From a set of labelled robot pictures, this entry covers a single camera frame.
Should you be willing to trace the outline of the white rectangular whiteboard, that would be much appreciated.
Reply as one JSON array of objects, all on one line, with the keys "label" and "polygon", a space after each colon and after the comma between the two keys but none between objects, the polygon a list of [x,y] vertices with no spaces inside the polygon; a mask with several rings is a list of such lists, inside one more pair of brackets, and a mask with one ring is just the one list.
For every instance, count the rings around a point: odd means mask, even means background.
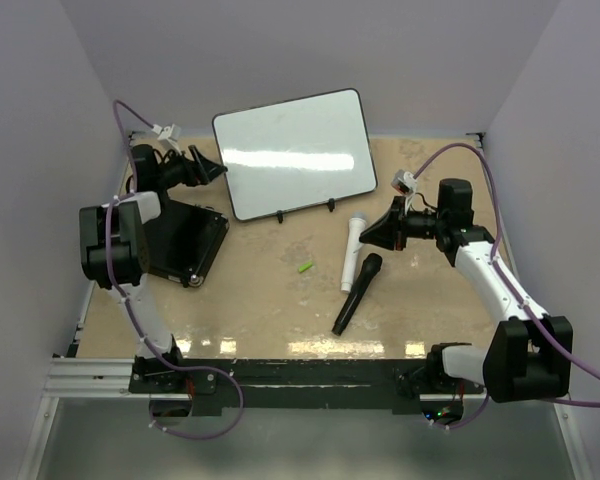
[{"label": "white rectangular whiteboard", "polygon": [[359,92],[346,88],[216,115],[234,217],[327,205],[378,186]]}]

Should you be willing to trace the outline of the green marker cap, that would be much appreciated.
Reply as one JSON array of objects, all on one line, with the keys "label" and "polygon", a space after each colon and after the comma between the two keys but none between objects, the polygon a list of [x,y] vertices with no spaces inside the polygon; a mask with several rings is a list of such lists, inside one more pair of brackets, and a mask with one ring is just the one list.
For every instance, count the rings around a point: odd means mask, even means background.
[{"label": "green marker cap", "polygon": [[307,270],[309,270],[309,269],[310,269],[312,266],[313,266],[313,262],[312,262],[312,261],[309,261],[309,262],[306,262],[305,264],[303,264],[303,265],[299,266],[299,267],[298,267],[298,269],[297,269],[297,271],[298,271],[299,273],[304,273],[304,272],[306,272]]}]

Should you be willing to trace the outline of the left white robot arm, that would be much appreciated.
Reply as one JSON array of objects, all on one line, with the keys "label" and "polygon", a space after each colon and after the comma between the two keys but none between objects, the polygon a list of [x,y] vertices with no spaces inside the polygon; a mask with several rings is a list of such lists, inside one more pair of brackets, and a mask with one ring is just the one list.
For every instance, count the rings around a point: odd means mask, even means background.
[{"label": "left white robot arm", "polygon": [[203,285],[228,233],[222,213],[170,197],[170,189],[206,186],[227,168],[191,145],[159,152],[131,149],[132,174],[124,194],[79,212],[80,257],[85,276],[105,290],[138,337],[130,389],[134,393],[210,393],[213,373],[187,372],[174,334],[157,311],[148,277],[184,288]]}]

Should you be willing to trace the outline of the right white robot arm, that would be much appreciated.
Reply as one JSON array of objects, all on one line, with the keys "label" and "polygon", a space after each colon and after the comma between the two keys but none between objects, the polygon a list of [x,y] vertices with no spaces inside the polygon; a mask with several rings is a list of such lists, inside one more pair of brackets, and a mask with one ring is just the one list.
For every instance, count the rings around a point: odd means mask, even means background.
[{"label": "right white robot arm", "polygon": [[563,316],[549,315],[502,264],[493,236],[474,222],[470,182],[441,180],[436,207],[422,211],[411,207],[417,193],[412,174],[398,171],[392,185],[397,196],[386,214],[361,233],[360,242],[402,250],[410,238],[434,241],[496,324],[486,350],[461,342],[434,345],[425,363],[428,386],[446,393],[460,381],[468,381],[485,388],[497,403],[565,396],[572,326]]}]

